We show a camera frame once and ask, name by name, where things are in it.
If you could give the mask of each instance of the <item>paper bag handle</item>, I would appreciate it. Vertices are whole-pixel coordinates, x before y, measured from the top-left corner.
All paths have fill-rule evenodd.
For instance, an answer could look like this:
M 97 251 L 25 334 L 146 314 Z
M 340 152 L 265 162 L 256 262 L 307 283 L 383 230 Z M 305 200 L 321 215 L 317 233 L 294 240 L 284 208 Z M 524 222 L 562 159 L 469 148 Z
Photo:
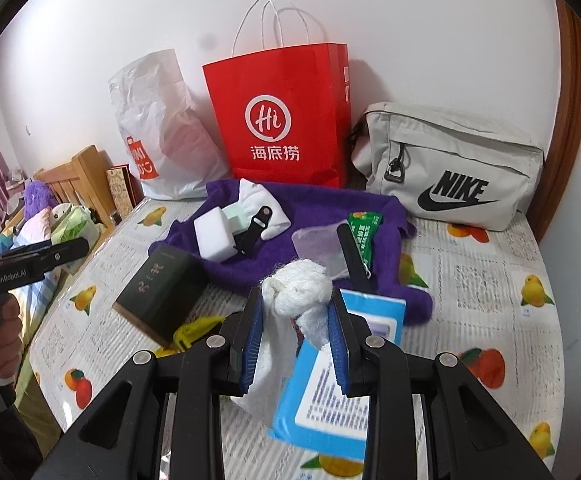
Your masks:
M 250 14 L 250 11 L 254 9 L 254 7 L 262 0 L 255 0 L 254 4 L 250 6 L 250 8 L 246 11 L 246 13 L 244 14 L 244 18 L 242 20 L 242 22 L 239 25 L 239 28 L 237 29 L 237 33 L 235 34 L 235 39 L 233 41 L 233 49 L 230 53 L 230 57 L 235 57 L 235 45 L 237 44 L 237 38 L 239 37 L 239 33 L 242 31 L 242 28 L 244 27 L 244 23 L 246 22 L 246 18 L 248 17 L 248 14 Z M 275 7 L 275 4 L 272 3 L 272 0 L 268 0 L 268 2 L 266 4 L 270 4 L 272 5 L 272 9 L 275 12 L 275 16 L 277 17 L 277 28 L 279 30 L 280 33 L 280 38 L 282 38 L 282 46 L 284 44 L 284 36 L 282 33 L 282 22 L 280 22 L 280 16 L 277 12 L 277 7 Z
M 233 41 L 233 48 L 231 50 L 230 57 L 235 57 L 235 46 L 237 45 L 237 38 L 239 37 L 239 33 L 242 31 L 242 28 L 244 27 L 244 23 L 246 22 L 246 18 L 248 17 L 248 14 L 250 14 L 251 10 L 253 10 L 254 7 L 256 7 L 256 5 L 260 1 L 261 0 L 255 0 L 254 4 L 251 5 L 250 8 L 246 11 L 244 18 L 243 18 L 242 22 L 240 23 L 239 28 L 237 29 L 237 33 L 235 34 L 235 40 Z M 305 37 L 306 37 L 307 42 L 310 44 L 310 32 L 308 30 L 308 24 L 306 23 L 304 16 L 301 14 L 301 11 L 293 4 L 293 2 L 291 2 L 290 0 L 286 0 L 286 1 L 290 4 L 290 8 L 292 8 L 293 10 L 295 10 L 296 13 L 298 13 L 299 18 L 301 18 L 301 21 L 304 23 Z M 274 0 L 266 0 L 266 3 L 264 4 L 264 8 L 262 9 L 262 50 L 266 50 L 266 45 L 264 43 L 264 14 L 266 13 L 266 7 L 268 7 L 268 4 L 270 4 L 272 6 L 272 10 L 275 13 L 275 18 L 277 20 L 277 30 L 280 34 L 280 41 L 282 42 L 282 46 L 285 46 L 284 45 L 284 36 L 283 36 L 283 32 L 282 32 L 282 22 L 280 21 L 279 11 L 277 10 L 277 7 L 275 6 Z
M 266 46 L 264 45 L 264 13 L 266 12 L 266 7 L 268 7 L 268 4 L 272 5 L 273 9 L 275 9 L 275 4 L 273 3 L 273 1 L 275 1 L 275 0 L 269 0 L 268 2 L 266 2 L 264 4 L 264 8 L 262 9 L 262 49 L 263 50 L 266 50 Z M 306 40 L 307 44 L 310 44 L 310 32 L 308 30 L 308 24 L 305 22 L 305 18 L 303 16 L 303 14 L 301 13 L 301 11 L 297 8 L 297 6 L 293 2 L 291 2 L 290 0 L 286 0 L 286 1 L 290 4 L 290 8 L 292 10 L 294 10 L 299 15 L 299 18 L 301 18 L 301 21 L 304 22 L 305 40 Z M 275 15 L 277 16 L 277 21 L 279 22 L 280 17 L 278 14 L 278 10 L 275 9 L 275 11 L 276 11 Z M 281 39 L 282 39 L 282 46 L 285 46 L 284 45 L 284 38 L 281 37 Z

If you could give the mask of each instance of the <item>blue package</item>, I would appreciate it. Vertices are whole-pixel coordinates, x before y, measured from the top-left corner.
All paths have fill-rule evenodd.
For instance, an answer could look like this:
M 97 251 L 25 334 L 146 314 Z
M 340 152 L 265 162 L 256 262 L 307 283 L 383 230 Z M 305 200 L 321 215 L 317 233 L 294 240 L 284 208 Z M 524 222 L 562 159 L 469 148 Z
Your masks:
M 405 301 L 342 290 L 346 309 L 363 316 L 370 331 L 399 344 Z M 334 377 L 330 348 L 304 342 L 272 420 L 270 436 L 318 453 L 364 460 L 368 397 L 349 399 Z

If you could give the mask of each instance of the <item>yellow object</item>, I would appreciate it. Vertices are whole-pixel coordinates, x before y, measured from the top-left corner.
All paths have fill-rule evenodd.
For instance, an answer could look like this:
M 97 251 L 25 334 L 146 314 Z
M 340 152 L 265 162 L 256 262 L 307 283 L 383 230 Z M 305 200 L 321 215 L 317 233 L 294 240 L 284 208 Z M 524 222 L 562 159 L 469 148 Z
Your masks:
M 145 218 L 138 222 L 138 224 L 144 224 L 146 227 L 150 227 L 151 225 L 161 225 L 162 224 L 162 216 L 166 212 L 166 208 L 164 206 L 158 207 L 154 211 L 148 213 Z
M 537 424 L 528 441 L 541 460 L 555 454 L 555 448 L 550 440 L 550 425 L 547 422 Z
M 159 348 L 155 350 L 155 357 L 167 357 L 169 355 L 175 355 L 179 351 L 176 348 Z
M 531 304 L 535 307 L 544 306 L 546 303 L 555 304 L 553 300 L 545 293 L 544 284 L 539 277 L 529 274 L 526 277 L 524 286 L 521 289 L 522 305 Z
M 467 236 L 470 236 L 470 231 L 464 226 L 448 224 L 446 229 L 448 230 L 448 234 L 450 236 L 454 236 L 455 238 L 466 238 Z
M 324 471 L 339 478 L 353 478 L 364 470 L 363 462 L 353 462 L 335 456 L 320 454 L 319 463 Z
M 401 253 L 399 259 L 399 284 L 408 285 L 414 276 L 414 264 L 410 254 Z
M 200 317 L 191 323 L 185 323 L 175 330 L 173 341 L 182 352 L 189 349 L 219 323 L 223 323 L 225 316 Z
M 77 293 L 76 296 L 70 298 L 75 305 L 77 310 L 84 311 L 90 316 L 90 304 L 93 301 L 94 295 L 97 292 L 97 287 L 95 285 L 89 286 L 87 289 L 82 290 Z

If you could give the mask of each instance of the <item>hand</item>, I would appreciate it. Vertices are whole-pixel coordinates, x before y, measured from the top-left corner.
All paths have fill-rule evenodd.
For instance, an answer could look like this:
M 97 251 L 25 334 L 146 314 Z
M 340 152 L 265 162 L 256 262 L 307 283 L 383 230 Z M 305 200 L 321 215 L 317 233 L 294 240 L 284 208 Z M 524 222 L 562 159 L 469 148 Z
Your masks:
M 7 379 L 15 375 L 22 360 L 22 320 L 19 319 L 19 303 L 10 296 L 2 306 L 4 322 L 0 326 L 0 378 Z

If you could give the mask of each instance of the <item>bed sheet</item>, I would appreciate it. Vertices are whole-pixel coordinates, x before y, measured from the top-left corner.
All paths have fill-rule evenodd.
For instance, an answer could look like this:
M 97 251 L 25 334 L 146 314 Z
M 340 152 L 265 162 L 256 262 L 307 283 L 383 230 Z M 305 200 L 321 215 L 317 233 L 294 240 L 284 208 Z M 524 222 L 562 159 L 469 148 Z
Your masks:
M 111 306 L 144 262 L 150 243 L 165 237 L 174 219 L 188 218 L 201 203 L 144 200 L 54 301 L 31 345 L 30 364 L 64 431 L 81 413 L 68 372 L 81 370 L 96 395 L 136 351 L 158 348 Z M 413 221 L 417 236 L 403 248 L 411 257 L 406 263 L 412 265 L 403 273 L 412 286 L 431 293 L 435 309 L 429 323 L 403 331 L 402 349 L 429 358 L 443 351 L 464 355 L 521 432 L 528 437 L 545 423 L 557 449 L 564 396 L 561 333 L 526 219 L 518 214 L 501 233 Z M 529 276 L 531 286 L 524 289 Z M 536 298 L 537 280 L 544 292 L 541 301 Z M 91 296 L 89 314 L 76 308 L 80 293 Z M 236 312 L 244 303 L 244 298 L 210 285 L 190 319 Z M 419 397 L 413 400 L 419 478 L 427 478 Z M 333 478 L 323 470 L 302 469 L 314 452 L 271 440 L 264 425 L 232 402 L 222 402 L 221 416 L 227 479 Z M 547 453 L 546 465 L 552 467 L 553 461 L 554 455 Z

